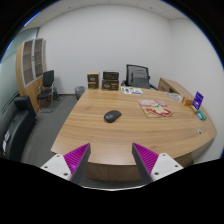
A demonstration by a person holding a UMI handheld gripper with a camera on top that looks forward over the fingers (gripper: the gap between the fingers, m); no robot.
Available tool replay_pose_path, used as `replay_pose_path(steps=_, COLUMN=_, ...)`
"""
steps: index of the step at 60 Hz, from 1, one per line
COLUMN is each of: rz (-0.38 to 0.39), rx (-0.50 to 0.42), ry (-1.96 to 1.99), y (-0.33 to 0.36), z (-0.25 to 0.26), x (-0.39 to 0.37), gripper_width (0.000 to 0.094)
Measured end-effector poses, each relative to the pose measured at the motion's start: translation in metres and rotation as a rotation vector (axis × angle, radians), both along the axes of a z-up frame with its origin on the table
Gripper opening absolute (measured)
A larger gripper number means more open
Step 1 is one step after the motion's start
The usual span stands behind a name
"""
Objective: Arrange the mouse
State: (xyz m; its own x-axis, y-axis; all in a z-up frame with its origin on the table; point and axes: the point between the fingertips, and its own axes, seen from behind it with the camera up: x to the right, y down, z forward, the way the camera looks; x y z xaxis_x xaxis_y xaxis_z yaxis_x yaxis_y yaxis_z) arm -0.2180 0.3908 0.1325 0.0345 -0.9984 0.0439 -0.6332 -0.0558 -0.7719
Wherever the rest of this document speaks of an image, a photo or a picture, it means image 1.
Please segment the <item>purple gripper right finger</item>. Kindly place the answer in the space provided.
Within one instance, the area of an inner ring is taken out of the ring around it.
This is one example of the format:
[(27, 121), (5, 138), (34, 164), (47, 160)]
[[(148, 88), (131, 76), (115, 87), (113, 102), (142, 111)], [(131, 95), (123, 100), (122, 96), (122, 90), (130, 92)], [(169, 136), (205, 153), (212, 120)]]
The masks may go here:
[(167, 153), (157, 154), (137, 143), (132, 144), (132, 154), (144, 184), (149, 184), (182, 169), (182, 166)]

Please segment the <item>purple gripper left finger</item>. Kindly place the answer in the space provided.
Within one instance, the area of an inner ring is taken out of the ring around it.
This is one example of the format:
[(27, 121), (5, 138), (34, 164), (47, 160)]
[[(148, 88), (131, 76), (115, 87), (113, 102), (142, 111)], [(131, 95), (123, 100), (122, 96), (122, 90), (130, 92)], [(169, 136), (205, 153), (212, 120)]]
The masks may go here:
[(79, 184), (90, 154), (90, 144), (87, 143), (65, 155), (55, 154), (41, 166), (41, 169), (75, 184)]

